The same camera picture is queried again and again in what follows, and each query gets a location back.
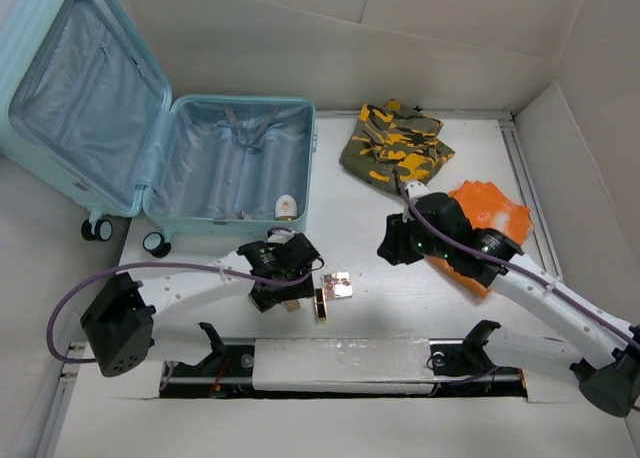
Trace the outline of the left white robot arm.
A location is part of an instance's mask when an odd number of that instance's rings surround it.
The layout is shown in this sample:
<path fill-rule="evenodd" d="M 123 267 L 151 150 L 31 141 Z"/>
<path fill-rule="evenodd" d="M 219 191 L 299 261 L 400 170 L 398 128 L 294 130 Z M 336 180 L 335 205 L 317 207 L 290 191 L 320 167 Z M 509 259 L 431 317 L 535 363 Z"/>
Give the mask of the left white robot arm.
<path fill-rule="evenodd" d="M 302 233 L 277 231 L 209 265 L 171 264 L 171 274 L 145 281 L 110 277 L 80 323 L 105 377 L 120 376 L 154 354 L 160 331 L 212 302 L 246 298 L 260 312 L 314 296 L 320 253 Z"/>

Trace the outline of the orange tie-dye cloth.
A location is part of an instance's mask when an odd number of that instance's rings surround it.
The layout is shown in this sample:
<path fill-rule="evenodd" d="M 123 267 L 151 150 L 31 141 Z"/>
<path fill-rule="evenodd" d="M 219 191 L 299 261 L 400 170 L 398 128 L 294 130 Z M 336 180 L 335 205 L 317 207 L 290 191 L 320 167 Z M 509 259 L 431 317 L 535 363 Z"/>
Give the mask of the orange tie-dye cloth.
<path fill-rule="evenodd" d="M 461 205 L 473 228 L 497 230 L 520 246 L 533 230 L 530 209 L 512 202 L 493 182 L 466 180 L 448 195 Z"/>

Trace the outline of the black square powder compact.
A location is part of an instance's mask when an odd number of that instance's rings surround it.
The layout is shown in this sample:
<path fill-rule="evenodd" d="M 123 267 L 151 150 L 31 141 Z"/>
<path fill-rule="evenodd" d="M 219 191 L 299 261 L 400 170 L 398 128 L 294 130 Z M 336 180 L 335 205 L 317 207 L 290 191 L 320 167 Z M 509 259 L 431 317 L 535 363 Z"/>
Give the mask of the black square powder compact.
<path fill-rule="evenodd" d="M 254 297 L 251 301 L 261 313 L 265 313 L 275 306 L 275 304 L 269 299 L 263 299 L 260 297 Z"/>

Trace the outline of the light blue hardshell suitcase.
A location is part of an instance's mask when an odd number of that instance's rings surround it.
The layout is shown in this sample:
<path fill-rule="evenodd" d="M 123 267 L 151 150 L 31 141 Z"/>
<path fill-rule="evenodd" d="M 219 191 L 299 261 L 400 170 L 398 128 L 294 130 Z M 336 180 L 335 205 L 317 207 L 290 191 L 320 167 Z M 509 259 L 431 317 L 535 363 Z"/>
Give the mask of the light blue hardshell suitcase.
<path fill-rule="evenodd" d="M 18 0 L 1 30 L 2 153 L 87 210 L 88 241 L 138 215 L 157 258 L 177 234 L 303 231 L 315 115 L 297 97 L 174 97 L 119 0 Z M 275 220 L 284 194 L 296 220 Z"/>

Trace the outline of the camouflage yellow green garment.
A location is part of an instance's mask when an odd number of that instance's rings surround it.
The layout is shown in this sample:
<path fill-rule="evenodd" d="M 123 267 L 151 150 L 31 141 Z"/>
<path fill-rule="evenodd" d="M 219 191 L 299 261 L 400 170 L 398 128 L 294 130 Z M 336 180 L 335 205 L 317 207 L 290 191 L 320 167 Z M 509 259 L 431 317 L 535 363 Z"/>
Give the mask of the camouflage yellow green garment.
<path fill-rule="evenodd" d="M 402 183 L 428 183 L 455 156 L 440 140 L 443 122 L 397 100 L 362 106 L 352 136 L 340 156 L 351 176 L 397 195 Z"/>

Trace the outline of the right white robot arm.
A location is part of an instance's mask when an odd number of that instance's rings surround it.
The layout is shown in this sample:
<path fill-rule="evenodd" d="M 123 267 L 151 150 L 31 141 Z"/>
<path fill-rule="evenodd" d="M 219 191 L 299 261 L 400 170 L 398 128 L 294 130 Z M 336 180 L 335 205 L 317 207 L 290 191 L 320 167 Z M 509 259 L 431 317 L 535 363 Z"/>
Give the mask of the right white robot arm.
<path fill-rule="evenodd" d="M 496 292 L 558 333 L 528 337 L 497 322 L 478 323 L 463 340 L 473 371 L 514 367 L 576 387 L 599 410 L 619 418 L 639 400 L 639 328 L 583 298 L 548 274 L 520 245 L 491 228 L 475 228 L 448 194 L 417 181 L 399 189 L 405 208 L 386 219 L 377 253 L 393 266 L 424 258 Z"/>

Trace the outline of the black gold lipstick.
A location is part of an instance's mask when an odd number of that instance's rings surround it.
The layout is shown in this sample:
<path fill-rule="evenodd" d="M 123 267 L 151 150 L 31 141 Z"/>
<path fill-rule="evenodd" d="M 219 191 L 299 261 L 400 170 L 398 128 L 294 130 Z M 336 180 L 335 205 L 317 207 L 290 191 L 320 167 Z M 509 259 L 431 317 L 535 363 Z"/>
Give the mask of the black gold lipstick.
<path fill-rule="evenodd" d="M 315 290 L 314 307 L 317 322 L 325 322 L 327 319 L 327 303 L 324 291 L 321 288 Z"/>

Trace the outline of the beige foundation bottle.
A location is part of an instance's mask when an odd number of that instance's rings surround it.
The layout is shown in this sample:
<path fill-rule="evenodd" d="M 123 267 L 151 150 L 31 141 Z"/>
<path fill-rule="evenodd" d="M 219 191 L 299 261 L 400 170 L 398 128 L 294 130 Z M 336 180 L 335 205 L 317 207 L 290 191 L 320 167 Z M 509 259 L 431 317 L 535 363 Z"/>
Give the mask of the beige foundation bottle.
<path fill-rule="evenodd" d="M 300 303 L 298 300 L 285 301 L 284 305 L 289 313 L 298 311 L 300 309 Z"/>

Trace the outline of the white egg-shaped cosmetic case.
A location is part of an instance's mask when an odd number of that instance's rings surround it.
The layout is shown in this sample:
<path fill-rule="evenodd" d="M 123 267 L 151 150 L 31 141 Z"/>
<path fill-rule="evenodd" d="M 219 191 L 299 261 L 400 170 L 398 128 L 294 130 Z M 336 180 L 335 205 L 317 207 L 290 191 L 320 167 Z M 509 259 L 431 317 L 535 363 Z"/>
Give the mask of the white egg-shaped cosmetic case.
<path fill-rule="evenodd" d="M 288 194 L 280 196 L 275 203 L 274 216 L 276 221 L 293 221 L 298 218 L 298 204 L 296 199 Z"/>

